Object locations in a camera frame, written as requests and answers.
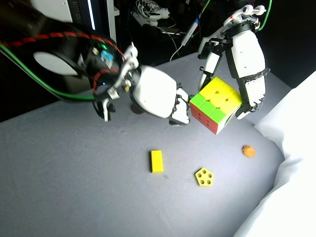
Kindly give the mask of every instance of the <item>table surface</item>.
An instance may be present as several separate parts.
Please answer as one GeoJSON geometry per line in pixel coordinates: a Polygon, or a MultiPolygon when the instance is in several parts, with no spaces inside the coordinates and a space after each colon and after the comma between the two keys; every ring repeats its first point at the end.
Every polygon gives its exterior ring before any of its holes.
{"type": "MultiPolygon", "coordinates": [[[[192,54],[158,68],[194,94],[204,64],[192,54]]],[[[237,87],[225,57],[217,75],[237,87]]],[[[136,115],[127,95],[107,124],[90,103],[64,102],[2,122],[0,236],[232,236],[283,161],[253,128],[289,91],[271,73],[266,84],[262,109],[217,136],[194,118],[172,127],[136,115]],[[256,156],[246,158],[243,145],[256,156]],[[150,172],[150,150],[162,150],[164,173],[150,172]],[[197,184],[202,167],[214,173],[212,187],[197,184]]]]}

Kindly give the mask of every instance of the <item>orange object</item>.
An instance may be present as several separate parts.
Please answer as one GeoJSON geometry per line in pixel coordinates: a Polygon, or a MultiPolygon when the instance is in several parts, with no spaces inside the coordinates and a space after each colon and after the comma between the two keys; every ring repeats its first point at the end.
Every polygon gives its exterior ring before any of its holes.
{"type": "Polygon", "coordinates": [[[251,146],[243,146],[242,148],[242,153],[247,156],[248,158],[252,158],[255,156],[256,151],[253,147],[251,146]]]}

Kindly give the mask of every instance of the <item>green cable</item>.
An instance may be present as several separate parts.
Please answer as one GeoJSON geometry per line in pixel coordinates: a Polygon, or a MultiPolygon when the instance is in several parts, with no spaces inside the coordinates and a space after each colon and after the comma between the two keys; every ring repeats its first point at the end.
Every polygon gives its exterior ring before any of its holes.
{"type": "Polygon", "coordinates": [[[268,10],[267,10],[267,14],[266,14],[266,17],[265,19],[263,20],[263,23],[262,25],[260,26],[259,28],[259,31],[262,30],[267,22],[267,19],[268,19],[268,16],[269,16],[269,13],[270,13],[270,10],[271,10],[271,6],[272,6],[272,0],[269,1],[269,7],[268,7],[268,10]]]}
{"type": "Polygon", "coordinates": [[[60,95],[60,96],[64,96],[67,98],[72,98],[72,99],[79,99],[79,100],[94,100],[94,96],[93,95],[72,95],[72,94],[67,94],[58,90],[55,90],[54,88],[50,87],[49,85],[47,85],[44,81],[42,81],[41,79],[39,79],[39,77],[37,77],[27,66],[24,65],[24,63],[21,62],[20,59],[18,59],[7,47],[3,46],[2,44],[0,44],[0,47],[13,59],[15,60],[26,72],[28,72],[36,81],[38,81],[42,86],[44,86],[46,89],[50,90],[51,92],[60,95]]]}
{"type": "Polygon", "coordinates": [[[202,9],[201,15],[203,14],[203,12],[205,11],[205,9],[207,8],[207,5],[209,4],[211,0],[208,0],[207,3],[205,4],[205,6],[202,9]]]}

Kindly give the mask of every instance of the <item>green cube face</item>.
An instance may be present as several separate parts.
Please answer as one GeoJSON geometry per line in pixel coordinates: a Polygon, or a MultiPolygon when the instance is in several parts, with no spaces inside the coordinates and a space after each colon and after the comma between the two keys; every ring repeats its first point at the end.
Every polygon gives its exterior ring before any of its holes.
{"type": "Polygon", "coordinates": [[[226,117],[226,114],[224,114],[221,110],[215,109],[213,113],[209,116],[214,122],[219,124],[222,122],[222,120],[226,117]]]}
{"type": "Polygon", "coordinates": [[[205,101],[205,103],[202,104],[201,107],[199,107],[199,110],[201,110],[206,115],[212,114],[213,111],[215,111],[215,109],[216,109],[215,106],[209,101],[205,101]]]}
{"type": "Polygon", "coordinates": [[[204,104],[204,102],[206,101],[206,99],[201,96],[200,94],[196,94],[191,100],[190,102],[192,104],[194,104],[196,107],[201,107],[202,104],[204,104]]]}

